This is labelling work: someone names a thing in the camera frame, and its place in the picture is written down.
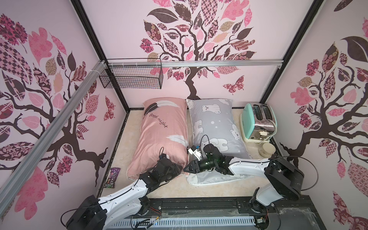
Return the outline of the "grey polar bear pillow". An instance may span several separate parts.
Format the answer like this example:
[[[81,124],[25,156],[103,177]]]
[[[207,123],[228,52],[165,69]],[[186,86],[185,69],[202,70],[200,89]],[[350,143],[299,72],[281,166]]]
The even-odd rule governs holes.
[[[208,144],[217,147],[222,155],[251,159],[243,142],[240,130],[232,115],[230,99],[187,99],[192,122],[193,144],[199,146],[203,159],[203,148]],[[249,178],[249,175],[223,175],[214,169],[201,173],[190,173],[187,181],[196,186],[223,184]]]

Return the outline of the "pink feather pillow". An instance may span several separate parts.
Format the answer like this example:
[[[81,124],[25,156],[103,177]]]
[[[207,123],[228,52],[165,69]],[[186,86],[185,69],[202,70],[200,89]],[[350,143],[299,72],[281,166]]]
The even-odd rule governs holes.
[[[145,101],[138,146],[128,166],[130,180],[156,165],[161,154],[171,162],[185,167],[189,147],[187,130],[187,103],[180,98],[153,98]]]

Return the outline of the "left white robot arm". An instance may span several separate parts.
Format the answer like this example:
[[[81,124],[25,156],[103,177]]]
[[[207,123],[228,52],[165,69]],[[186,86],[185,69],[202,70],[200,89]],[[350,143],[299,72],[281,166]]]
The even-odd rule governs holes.
[[[182,170],[182,166],[161,154],[157,164],[131,185],[104,197],[87,197],[62,225],[67,230],[106,230],[127,217],[144,215],[150,208],[147,195],[179,176]]]

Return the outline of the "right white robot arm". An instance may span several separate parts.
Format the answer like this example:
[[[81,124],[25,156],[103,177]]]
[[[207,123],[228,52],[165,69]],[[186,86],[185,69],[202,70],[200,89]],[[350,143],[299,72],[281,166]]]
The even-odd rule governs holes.
[[[214,169],[223,175],[250,175],[266,178],[269,183],[257,188],[249,201],[249,208],[255,213],[264,212],[268,206],[283,198],[297,201],[301,197],[304,173],[283,157],[251,160],[220,153],[213,144],[204,146],[204,159],[193,160],[184,168],[186,173],[202,173]]]

